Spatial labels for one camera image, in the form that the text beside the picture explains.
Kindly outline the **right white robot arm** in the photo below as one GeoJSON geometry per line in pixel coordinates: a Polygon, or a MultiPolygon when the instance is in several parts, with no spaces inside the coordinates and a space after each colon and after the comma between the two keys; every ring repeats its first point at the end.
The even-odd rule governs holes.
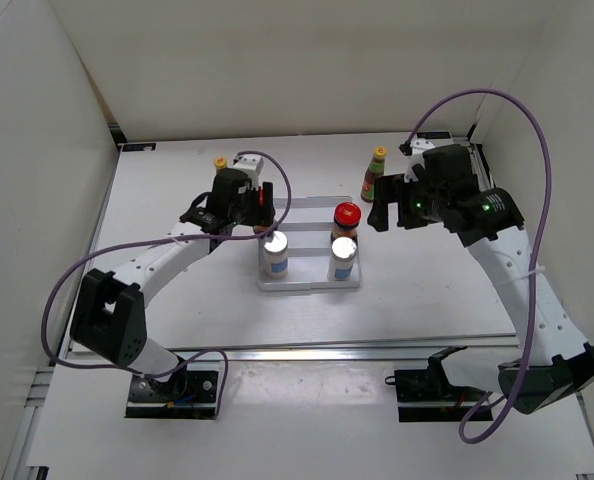
{"type": "Polygon", "coordinates": [[[530,263],[531,241],[515,201],[504,189],[482,190],[469,150],[426,140],[406,142],[406,172],[375,183],[368,224],[389,228],[389,206],[407,230],[441,224],[458,236],[486,273],[511,320],[525,354],[521,362],[492,351],[443,350],[428,360],[420,385],[447,400],[461,388],[502,394],[531,414],[583,390],[594,381],[594,345],[574,325],[543,270],[530,263]]]}

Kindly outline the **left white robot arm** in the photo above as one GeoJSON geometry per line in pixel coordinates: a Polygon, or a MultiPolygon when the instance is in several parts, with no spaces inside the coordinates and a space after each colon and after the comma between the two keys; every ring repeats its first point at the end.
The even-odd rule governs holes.
{"type": "Polygon", "coordinates": [[[152,379],[165,400],[183,395],[187,377],[181,359],[148,337],[146,308],[187,267],[232,238],[239,225],[273,224],[273,184],[253,185],[249,173],[226,168],[212,189],[191,203],[162,241],[109,271],[90,270],[82,279],[71,338],[109,361],[152,379]]]}

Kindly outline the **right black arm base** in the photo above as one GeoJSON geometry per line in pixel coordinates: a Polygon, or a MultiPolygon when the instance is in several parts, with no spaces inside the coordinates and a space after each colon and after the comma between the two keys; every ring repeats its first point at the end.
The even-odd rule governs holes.
{"type": "Polygon", "coordinates": [[[426,370],[395,370],[384,382],[395,388],[400,423],[460,423],[483,396],[476,389],[439,386],[426,370]]]}

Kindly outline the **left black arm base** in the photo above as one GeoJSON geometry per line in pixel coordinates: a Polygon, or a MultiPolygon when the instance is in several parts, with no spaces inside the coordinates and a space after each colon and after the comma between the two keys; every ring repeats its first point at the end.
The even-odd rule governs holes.
{"type": "Polygon", "coordinates": [[[167,382],[133,375],[124,417],[150,420],[214,420],[221,399],[223,367],[218,362],[190,366],[167,382]]]}

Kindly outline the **red-lidded sauce jar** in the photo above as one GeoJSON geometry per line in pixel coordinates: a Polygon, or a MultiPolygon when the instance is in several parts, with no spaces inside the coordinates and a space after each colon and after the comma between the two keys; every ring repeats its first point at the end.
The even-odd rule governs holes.
{"type": "Polygon", "coordinates": [[[270,184],[260,189],[257,222],[253,226],[253,233],[265,232],[274,221],[273,190],[270,184]]]}
{"type": "Polygon", "coordinates": [[[360,207],[353,202],[342,202],[338,204],[333,214],[331,241],[334,242],[338,238],[350,238],[356,241],[361,214],[360,207]]]}

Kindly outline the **silver-lidded white shaker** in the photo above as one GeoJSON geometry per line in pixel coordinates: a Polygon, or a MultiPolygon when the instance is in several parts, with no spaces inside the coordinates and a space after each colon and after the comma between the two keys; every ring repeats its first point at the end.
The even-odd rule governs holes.
{"type": "Polygon", "coordinates": [[[262,242],[266,274],[272,279],[284,278],[288,273],[288,239],[280,231],[274,231],[262,242]]]}
{"type": "Polygon", "coordinates": [[[331,244],[328,279],[330,281],[348,280],[355,264],[357,252],[357,244],[352,238],[336,238],[331,244]]]}

